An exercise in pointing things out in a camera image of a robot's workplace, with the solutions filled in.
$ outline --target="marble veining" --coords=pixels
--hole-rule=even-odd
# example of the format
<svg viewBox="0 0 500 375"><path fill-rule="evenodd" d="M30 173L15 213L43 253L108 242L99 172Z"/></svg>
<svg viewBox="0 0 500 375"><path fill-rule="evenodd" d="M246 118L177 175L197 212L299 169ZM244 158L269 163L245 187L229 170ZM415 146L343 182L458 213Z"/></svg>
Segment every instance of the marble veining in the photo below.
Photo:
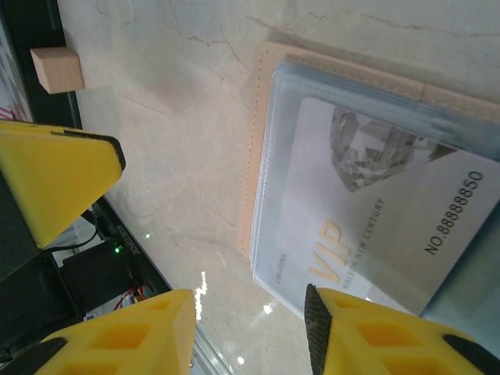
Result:
<svg viewBox="0 0 500 375"><path fill-rule="evenodd" d="M235 373L310 373L301 320L252 279L237 224L255 46L314 48L500 98L500 2L59 0L85 129L117 137L108 193Z"/></svg>

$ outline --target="wooden block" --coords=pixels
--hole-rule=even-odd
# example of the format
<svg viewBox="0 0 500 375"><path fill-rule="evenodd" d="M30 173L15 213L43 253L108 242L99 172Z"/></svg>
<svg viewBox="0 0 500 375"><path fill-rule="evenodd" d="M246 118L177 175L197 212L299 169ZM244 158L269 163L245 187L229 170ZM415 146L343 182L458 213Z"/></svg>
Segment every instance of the wooden block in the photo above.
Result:
<svg viewBox="0 0 500 375"><path fill-rule="evenodd" d="M38 81L49 93L85 88L78 55L67 47L31 49Z"/></svg>

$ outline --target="table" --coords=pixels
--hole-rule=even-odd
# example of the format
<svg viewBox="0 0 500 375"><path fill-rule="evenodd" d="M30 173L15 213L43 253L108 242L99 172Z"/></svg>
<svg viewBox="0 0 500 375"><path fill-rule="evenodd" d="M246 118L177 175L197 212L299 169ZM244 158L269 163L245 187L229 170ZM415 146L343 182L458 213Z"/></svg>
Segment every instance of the table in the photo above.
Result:
<svg viewBox="0 0 500 375"><path fill-rule="evenodd" d="M303 322L238 253L249 89L263 40L500 98L500 3L403 0L59 0L80 56L84 129L120 140L107 194L229 370L310 373Z"/></svg>

